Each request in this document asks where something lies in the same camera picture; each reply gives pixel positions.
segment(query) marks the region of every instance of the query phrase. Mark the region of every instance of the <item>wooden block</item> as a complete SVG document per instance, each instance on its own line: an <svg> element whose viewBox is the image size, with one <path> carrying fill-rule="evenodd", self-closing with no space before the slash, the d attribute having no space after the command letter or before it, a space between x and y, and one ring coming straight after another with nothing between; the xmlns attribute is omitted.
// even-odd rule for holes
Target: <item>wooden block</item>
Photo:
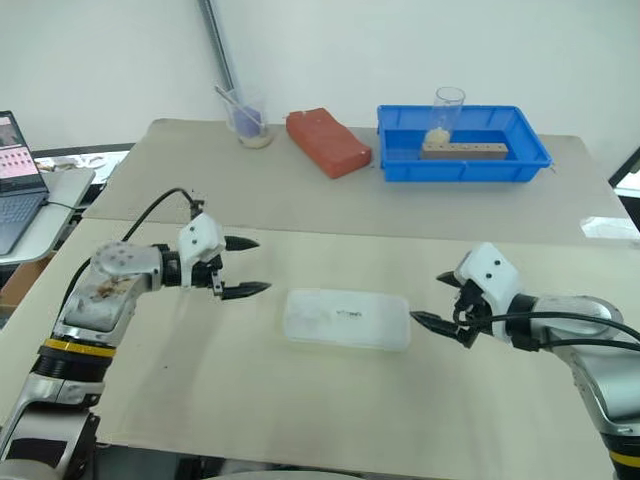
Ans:
<svg viewBox="0 0 640 480"><path fill-rule="evenodd" d="M504 143L423 143L420 158L427 160L504 160Z"/></svg>
<svg viewBox="0 0 640 480"><path fill-rule="evenodd" d="M371 148L339 124L324 108L291 112L287 132L330 178L338 178L371 162Z"/></svg>

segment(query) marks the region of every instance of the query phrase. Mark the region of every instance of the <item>wooden block with holes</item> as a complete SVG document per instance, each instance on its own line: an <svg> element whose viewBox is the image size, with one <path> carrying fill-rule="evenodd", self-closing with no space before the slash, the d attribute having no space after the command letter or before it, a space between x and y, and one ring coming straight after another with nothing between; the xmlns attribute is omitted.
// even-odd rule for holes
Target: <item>wooden block with holes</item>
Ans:
<svg viewBox="0 0 640 480"><path fill-rule="evenodd" d="M504 143L422 144L420 158L426 160L504 160L509 149Z"/></svg>

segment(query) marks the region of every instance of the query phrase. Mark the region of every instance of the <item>gray floor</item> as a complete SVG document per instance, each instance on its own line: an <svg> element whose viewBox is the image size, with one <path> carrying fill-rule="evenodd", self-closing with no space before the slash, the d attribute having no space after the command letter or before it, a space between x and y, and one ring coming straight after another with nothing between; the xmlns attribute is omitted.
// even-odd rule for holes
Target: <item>gray floor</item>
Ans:
<svg viewBox="0 0 640 480"><path fill-rule="evenodd" d="M98 452L100 480L173 480L181 458L140 448L108 447ZM91 472L83 480L91 480Z"/></svg>

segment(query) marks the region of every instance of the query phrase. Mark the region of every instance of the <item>clear plastic container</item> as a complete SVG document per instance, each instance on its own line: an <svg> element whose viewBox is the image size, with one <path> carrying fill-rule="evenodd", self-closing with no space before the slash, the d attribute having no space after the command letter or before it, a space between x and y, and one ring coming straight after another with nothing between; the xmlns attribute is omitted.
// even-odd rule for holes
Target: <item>clear plastic container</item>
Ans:
<svg viewBox="0 0 640 480"><path fill-rule="evenodd" d="M234 89L221 96L227 112L227 126L236 133L242 145L263 148L271 143L273 135L267 125L263 94L257 90L240 93Z"/></svg>
<svg viewBox="0 0 640 480"><path fill-rule="evenodd" d="M411 339L409 304L382 293L295 289L287 296L284 333L297 342L402 351Z"/></svg>
<svg viewBox="0 0 640 480"><path fill-rule="evenodd" d="M464 99L464 91L456 87L440 87L436 90L424 137L425 143L449 143Z"/></svg>

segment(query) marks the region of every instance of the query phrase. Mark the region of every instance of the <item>robotic arm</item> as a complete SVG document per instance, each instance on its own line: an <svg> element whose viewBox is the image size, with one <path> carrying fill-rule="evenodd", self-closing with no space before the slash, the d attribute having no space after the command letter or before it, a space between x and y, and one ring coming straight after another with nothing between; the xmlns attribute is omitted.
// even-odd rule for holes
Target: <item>robotic arm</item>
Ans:
<svg viewBox="0 0 640 480"><path fill-rule="evenodd" d="M571 368L618 478L640 478L640 345L613 305L587 296L526 295L518 271L490 243L438 280L459 289L454 321L412 312L420 324L467 348L484 333L514 348L556 354Z"/></svg>
<svg viewBox="0 0 640 480"><path fill-rule="evenodd" d="M107 368L140 295L161 287L211 288L222 300L255 295L262 282L227 287L219 278L224 250L257 247L224 237L205 213L184 227L178 251L166 245L105 245L38 351L9 419L0 432L0 480L79 478L95 448L98 404Z"/></svg>

